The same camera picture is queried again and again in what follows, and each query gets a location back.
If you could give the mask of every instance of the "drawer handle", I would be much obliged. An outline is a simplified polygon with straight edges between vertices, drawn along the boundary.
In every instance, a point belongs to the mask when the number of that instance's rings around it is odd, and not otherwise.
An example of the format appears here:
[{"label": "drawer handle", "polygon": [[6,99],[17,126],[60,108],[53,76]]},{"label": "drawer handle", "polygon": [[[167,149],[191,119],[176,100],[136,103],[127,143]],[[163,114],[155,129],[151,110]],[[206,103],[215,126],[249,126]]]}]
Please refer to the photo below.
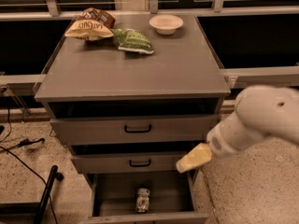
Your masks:
[{"label": "drawer handle", "polygon": [[144,164],[133,164],[133,161],[129,160],[129,164],[133,168],[139,168],[139,167],[149,167],[151,164],[151,159],[148,160],[147,163]]},{"label": "drawer handle", "polygon": [[151,124],[149,124],[149,127],[145,130],[130,130],[127,125],[124,125],[124,131],[126,133],[148,133],[151,131]]}]

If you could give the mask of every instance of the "black metal stand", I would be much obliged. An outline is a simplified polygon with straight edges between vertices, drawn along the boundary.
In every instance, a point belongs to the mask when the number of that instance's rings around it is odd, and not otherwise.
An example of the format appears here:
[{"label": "black metal stand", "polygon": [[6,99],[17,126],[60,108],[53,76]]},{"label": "black metal stand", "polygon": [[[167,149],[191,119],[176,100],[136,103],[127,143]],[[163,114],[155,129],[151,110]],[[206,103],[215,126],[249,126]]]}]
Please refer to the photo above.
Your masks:
[{"label": "black metal stand", "polygon": [[58,166],[53,165],[50,170],[43,196],[39,203],[0,203],[0,215],[36,214],[34,224],[40,224],[44,217],[55,179],[59,181],[64,179],[64,176],[57,171]]}]

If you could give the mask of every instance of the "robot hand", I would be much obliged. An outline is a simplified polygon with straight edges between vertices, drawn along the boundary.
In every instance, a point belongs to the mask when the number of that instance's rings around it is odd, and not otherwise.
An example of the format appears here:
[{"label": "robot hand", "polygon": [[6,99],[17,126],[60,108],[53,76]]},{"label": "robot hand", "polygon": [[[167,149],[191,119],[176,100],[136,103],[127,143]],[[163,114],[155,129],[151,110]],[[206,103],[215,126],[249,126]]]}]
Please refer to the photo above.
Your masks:
[{"label": "robot hand", "polygon": [[182,173],[212,158],[240,152],[269,136],[299,145],[299,91],[290,88],[252,86],[235,100],[235,111],[217,124],[200,144],[177,163]]}]

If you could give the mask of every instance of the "chip bag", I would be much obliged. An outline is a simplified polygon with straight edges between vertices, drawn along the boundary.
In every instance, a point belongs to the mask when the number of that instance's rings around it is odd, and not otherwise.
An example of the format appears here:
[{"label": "chip bag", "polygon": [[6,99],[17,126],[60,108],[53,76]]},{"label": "chip bag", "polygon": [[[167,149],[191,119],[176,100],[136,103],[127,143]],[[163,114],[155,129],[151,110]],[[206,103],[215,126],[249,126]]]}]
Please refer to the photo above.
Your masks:
[{"label": "chip bag", "polygon": [[151,42],[142,31],[132,29],[111,29],[114,36],[118,38],[119,49],[152,54],[154,52]]},{"label": "chip bag", "polygon": [[110,28],[113,28],[114,23],[114,15],[91,7],[78,16],[64,35],[87,41],[101,40],[113,36]]}]

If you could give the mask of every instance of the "brown chip bag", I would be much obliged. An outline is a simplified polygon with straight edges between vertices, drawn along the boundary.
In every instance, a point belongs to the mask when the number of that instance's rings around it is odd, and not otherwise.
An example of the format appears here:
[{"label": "brown chip bag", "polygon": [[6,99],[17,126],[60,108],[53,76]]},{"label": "brown chip bag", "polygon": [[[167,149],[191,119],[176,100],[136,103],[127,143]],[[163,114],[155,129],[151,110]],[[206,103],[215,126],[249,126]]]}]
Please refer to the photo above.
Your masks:
[{"label": "brown chip bag", "polygon": [[87,41],[101,40],[112,37],[115,17],[110,13],[96,8],[85,9],[76,21],[67,29],[65,36]]}]

